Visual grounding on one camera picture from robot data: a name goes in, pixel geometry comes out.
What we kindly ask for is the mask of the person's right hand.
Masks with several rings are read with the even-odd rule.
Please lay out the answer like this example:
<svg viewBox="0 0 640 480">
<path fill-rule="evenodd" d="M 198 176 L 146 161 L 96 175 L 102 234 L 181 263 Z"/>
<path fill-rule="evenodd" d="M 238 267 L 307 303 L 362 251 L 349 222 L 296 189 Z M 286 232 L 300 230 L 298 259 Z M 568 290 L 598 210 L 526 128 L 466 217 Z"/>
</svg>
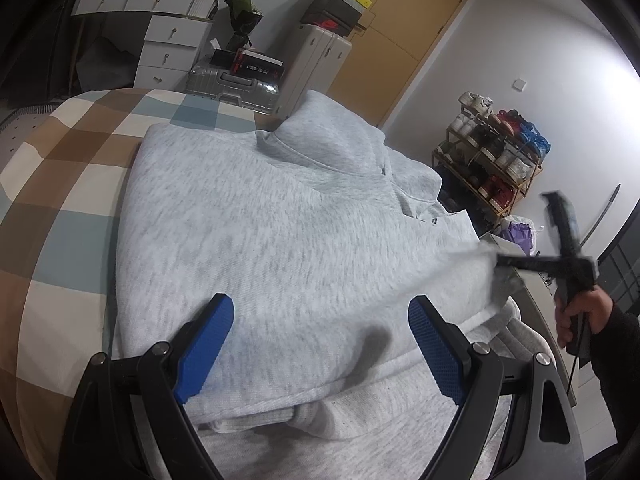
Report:
<svg viewBox="0 0 640 480">
<path fill-rule="evenodd" d="M 589 323 L 591 333 L 598 334 L 605 329 L 611 317 L 614 302 L 598 285 L 594 289 L 577 294 L 567 304 L 559 292 L 554 295 L 555 326 L 558 334 L 558 345 L 564 349 L 573 339 L 570 323 L 578 314 L 584 314 Z"/>
</svg>

